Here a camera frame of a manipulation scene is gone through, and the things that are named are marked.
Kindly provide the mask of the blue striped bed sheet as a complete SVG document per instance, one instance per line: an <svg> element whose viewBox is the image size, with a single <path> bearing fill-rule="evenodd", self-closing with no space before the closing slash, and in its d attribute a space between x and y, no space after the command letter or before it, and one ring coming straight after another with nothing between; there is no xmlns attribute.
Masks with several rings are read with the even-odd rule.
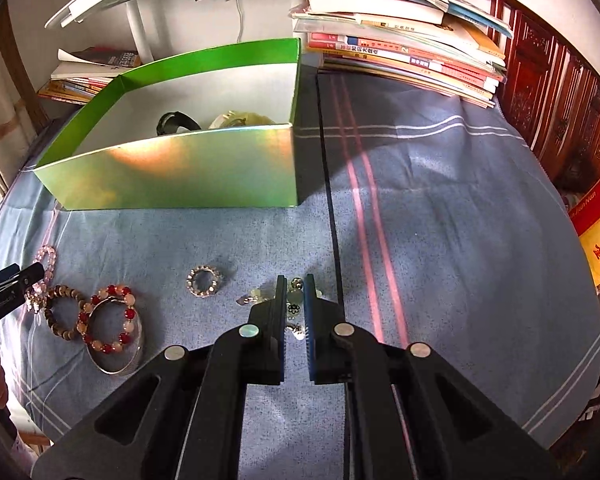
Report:
<svg viewBox="0 0 600 480"><path fill-rule="evenodd" d="M550 454L600 370L600 307L562 198L498 110L360 73L304 70L298 203L68 210L35 175L0 207L0 269L57 252L45 316L0 320L5 375L52 444L165 348L247 323L286 280L284 380L247 388L235 479L357 479L344 384L309 373L303 280L382 344L429 344ZM106 376L82 336L121 297L143 320L140 366ZM35 479L0 438L0 479Z"/></svg>

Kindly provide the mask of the black wristband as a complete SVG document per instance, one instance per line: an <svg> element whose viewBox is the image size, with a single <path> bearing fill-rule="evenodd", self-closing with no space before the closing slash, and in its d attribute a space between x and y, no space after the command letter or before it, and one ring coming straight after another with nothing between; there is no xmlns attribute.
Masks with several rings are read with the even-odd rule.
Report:
<svg viewBox="0 0 600 480"><path fill-rule="evenodd" d="M199 131L201 126L193 118L182 112L166 112L158 119L157 136Z"/></svg>

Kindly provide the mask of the stack of books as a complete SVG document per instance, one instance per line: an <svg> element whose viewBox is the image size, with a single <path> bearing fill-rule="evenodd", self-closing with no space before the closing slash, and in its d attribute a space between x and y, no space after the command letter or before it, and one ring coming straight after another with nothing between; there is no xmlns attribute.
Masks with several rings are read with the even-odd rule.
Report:
<svg viewBox="0 0 600 480"><path fill-rule="evenodd" d="M50 80L38 89L39 98L84 105L117 76L142 64L135 51L89 47L81 51L57 50L58 65Z"/></svg>
<svg viewBox="0 0 600 480"><path fill-rule="evenodd" d="M482 108L506 78L491 36L513 31L467 0L304 0L290 15L322 70L384 76Z"/></svg>

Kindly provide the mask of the beige curtain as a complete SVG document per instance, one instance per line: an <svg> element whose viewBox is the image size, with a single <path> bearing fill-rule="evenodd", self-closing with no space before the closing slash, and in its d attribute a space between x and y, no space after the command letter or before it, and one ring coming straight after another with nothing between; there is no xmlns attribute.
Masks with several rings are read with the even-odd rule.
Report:
<svg viewBox="0 0 600 480"><path fill-rule="evenodd" d="M50 121L17 46L7 1L0 4L0 196L4 196L38 135Z"/></svg>

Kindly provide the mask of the white shelf leg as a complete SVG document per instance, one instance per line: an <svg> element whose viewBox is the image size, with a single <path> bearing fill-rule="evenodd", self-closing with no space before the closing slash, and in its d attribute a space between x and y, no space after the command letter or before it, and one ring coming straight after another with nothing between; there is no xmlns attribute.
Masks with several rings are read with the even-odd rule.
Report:
<svg viewBox="0 0 600 480"><path fill-rule="evenodd" d="M142 14L140 14L140 7L137 2L130 0L125 3L125 12L137 53L140 56L140 62L143 64L154 62L154 56L151 52Z"/></svg>

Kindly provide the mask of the red carved wooden headboard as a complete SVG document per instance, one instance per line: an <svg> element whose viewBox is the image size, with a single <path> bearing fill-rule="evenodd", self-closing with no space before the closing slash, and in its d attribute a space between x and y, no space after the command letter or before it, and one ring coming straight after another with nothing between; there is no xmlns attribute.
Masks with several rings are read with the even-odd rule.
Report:
<svg viewBox="0 0 600 480"><path fill-rule="evenodd" d="M507 64L498 102L556 188L585 193L600 178L600 75L560 34L517 0L486 0L509 24L501 40Z"/></svg>

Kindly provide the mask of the silver metal bangle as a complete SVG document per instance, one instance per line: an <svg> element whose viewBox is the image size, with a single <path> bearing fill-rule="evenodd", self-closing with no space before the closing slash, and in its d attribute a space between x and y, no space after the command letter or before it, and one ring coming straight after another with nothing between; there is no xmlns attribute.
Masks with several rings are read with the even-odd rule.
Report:
<svg viewBox="0 0 600 480"><path fill-rule="evenodd" d="M97 338L92 334L91 328L94 319L108 307L120 307L122 313L122 329L113 341L102 341L95 344ZM82 336L86 353L95 367L106 376L129 375L140 366L140 359L144 350L144 328L140 312L130 306L124 299L109 296L95 304L93 311L88 315L86 331Z"/></svg>

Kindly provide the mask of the right stack of books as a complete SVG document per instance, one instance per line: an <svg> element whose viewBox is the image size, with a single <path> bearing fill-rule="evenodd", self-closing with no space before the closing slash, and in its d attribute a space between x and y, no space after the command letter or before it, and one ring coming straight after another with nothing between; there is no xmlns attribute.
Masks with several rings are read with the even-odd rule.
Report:
<svg viewBox="0 0 600 480"><path fill-rule="evenodd" d="M304 0L290 15L322 70L384 76L482 108L506 78L491 36L513 31L467 0Z"/></svg>

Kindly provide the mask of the green holographic cardboard box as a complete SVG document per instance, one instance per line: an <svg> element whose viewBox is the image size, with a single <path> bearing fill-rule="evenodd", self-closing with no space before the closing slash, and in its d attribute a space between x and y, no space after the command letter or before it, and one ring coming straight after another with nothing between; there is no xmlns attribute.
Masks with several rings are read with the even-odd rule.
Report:
<svg viewBox="0 0 600 480"><path fill-rule="evenodd" d="M268 39L129 70L66 123L34 173L68 210L296 206L300 54L296 38ZM209 130L228 110L275 124ZM166 112L201 129L157 136Z"/></svg>

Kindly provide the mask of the left stack of books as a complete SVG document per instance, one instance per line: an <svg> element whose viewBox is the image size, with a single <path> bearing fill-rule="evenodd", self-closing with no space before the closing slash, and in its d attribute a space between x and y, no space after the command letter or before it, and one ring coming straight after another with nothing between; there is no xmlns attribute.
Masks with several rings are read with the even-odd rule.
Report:
<svg viewBox="0 0 600 480"><path fill-rule="evenodd" d="M142 64L135 51L89 47L81 51L57 50L58 65L50 80L38 89L39 98L84 105L117 76Z"/></svg>

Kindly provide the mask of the pale green jewelry piece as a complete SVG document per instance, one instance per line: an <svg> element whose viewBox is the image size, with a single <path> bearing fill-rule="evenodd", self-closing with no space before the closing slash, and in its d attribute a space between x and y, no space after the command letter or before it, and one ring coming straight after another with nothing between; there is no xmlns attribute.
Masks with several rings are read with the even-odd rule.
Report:
<svg viewBox="0 0 600 480"><path fill-rule="evenodd" d="M219 114L218 117L215 117L208 129L244 128L274 124L274 120L268 118L268 116L253 112L235 112L234 110L228 110L223 114Z"/></svg>

